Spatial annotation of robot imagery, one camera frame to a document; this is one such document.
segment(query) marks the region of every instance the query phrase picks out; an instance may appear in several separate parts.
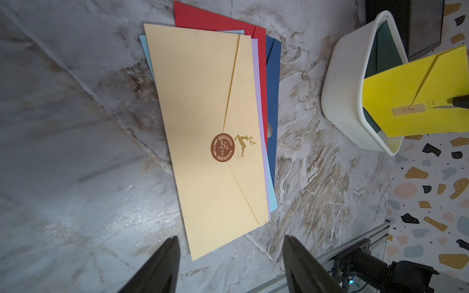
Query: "white plastic bin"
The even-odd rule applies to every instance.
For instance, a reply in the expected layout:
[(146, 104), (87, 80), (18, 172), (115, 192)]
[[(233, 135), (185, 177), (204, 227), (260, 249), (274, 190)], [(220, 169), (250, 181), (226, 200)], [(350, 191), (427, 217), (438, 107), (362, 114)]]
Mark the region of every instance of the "white plastic bin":
[(367, 25), (342, 37), (335, 45), (321, 95), (325, 117), (362, 149), (384, 151), (395, 156), (403, 137), (376, 133), (363, 113), (363, 80), (376, 31), (387, 21), (402, 63), (408, 63), (394, 18), (383, 11)]

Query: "marble surface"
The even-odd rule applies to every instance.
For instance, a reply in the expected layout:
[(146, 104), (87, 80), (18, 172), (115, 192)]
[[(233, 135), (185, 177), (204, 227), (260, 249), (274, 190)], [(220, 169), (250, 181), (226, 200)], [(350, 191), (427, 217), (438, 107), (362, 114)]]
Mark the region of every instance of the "marble surface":
[(176, 234), (177, 292), (245, 292), (282, 273), (285, 234), (320, 255), (383, 223), (393, 159), (351, 143), (319, 99), (332, 49), (363, 23), (364, 1), (187, 3), (282, 41), (271, 222), (190, 260), (138, 40), (144, 22), (174, 24), (171, 1), (6, 0), (0, 290), (116, 292)]

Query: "navy blue envelope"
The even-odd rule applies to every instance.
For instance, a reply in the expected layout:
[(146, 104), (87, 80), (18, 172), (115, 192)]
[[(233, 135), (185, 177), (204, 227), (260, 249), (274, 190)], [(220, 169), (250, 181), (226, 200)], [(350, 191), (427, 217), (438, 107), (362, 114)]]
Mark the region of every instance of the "navy blue envelope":
[(267, 62), (267, 121), (272, 127), (272, 135), (267, 139), (267, 159), (270, 165), (270, 175), (275, 184), (275, 163), (277, 154), (277, 126), (279, 119), (279, 82), (280, 82), (280, 53), (282, 43), (269, 36), (265, 39)]

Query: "round seal sticker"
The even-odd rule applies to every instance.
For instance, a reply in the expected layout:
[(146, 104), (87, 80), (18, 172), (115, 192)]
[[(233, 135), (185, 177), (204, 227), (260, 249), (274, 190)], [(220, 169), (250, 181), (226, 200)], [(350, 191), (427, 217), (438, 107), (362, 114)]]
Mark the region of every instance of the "round seal sticker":
[(235, 153), (235, 141), (226, 133), (220, 133), (212, 140), (210, 151), (215, 160), (226, 162)]

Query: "cable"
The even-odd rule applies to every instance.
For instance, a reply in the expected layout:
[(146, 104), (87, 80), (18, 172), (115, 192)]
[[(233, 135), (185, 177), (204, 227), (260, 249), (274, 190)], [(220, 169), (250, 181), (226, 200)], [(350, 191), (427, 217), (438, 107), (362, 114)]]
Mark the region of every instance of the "cable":
[(358, 289), (358, 290), (353, 291), (353, 292), (350, 292), (350, 293), (360, 292), (360, 291), (362, 291), (363, 289), (365, 289), (366, 285), (368, 285), (368, 283), (366, 283), (365, 286), (363, 286), (361, 289)]
[(348, 273), (348, 275), (346, 275), (345, 277), (342, 277), (342, 288), (345, 289), (346, 291), (348, 291), (348, 286), (349, 286), (349, 280), (348, 278), (350, 276), (352, 276), (352, 274), (355, 274), (354, 272), (350, 272)]

